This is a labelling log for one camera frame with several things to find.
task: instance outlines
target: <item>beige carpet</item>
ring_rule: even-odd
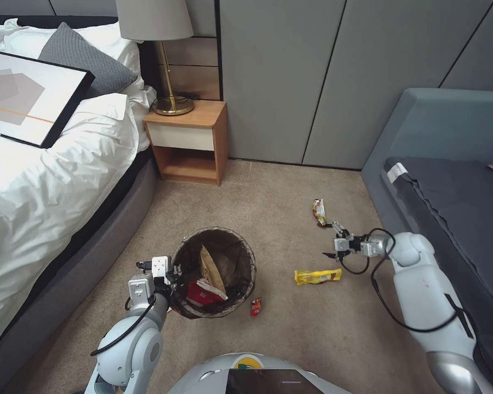
[[[358,172],[230,160],[221,187],[159,182],[148,215],[111,270],[5,392],[67,394],[85,388],[95,364],[89,353],[125,316],[135,262],[171,254],[185,235],[213,225],[237,231],[254,250],[253,296],[263,297],[262,310],[256,319],[247,304],[215,320],[169,313],[148,393],[166,393],[194,364],[234,351],[298,363],[354,393],[441,392],[422,349],[387,316],[368,273],[295,285],[295,269],[337,268],[322,255],[331,251],[334,232],[316,226],[314,198],[324,198],[328,217],[352,232],[380,225]],[[361,264],[361,256],[347,261]],[[392,269],[384,269],[379,280],[398,313]]]

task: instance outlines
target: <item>brass lamp base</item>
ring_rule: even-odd
[[[153,105],[153,111],[159,115],[182,115],[193,110],[193,100],[188,97],[175,96],[175,109],[169,98],[160,98]]]

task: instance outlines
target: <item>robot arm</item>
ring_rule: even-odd
[[[393,239],[385,234],[356,236],[338,222],[333,228],[336,253],[327,256],[341,263],[350,253],[391,259],[405,323],[394,317],[381,298],[374,279],[378,266],[371,274],[373,286],[391,317],[409,329],[426,351],[440,386],[448,393],[493,393],[493,386],[473,361],[474,329],[451,282],[438,267],[431,243],[420,234],[400,233]]]
[[[168,256],[154,257],[143,264],[151,273],[143,270],[129,280],[132,306],[128,316],[116,323],[92,352],[97,364],[85,394],[114,394],[117,387],[128,394],[144,394],[148,388],[163,350],[160,330],[169,297],[181,270],[179,266],[170,267]]]

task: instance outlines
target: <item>white duvet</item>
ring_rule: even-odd
[[[122,94],[83,100],[49,149],[0,137],[0,335],[138,149],[139,132]]]

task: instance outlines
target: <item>framed picture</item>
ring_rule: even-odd
[[[0,136],[51,147],[94,78],[84,69],[0,52]]]

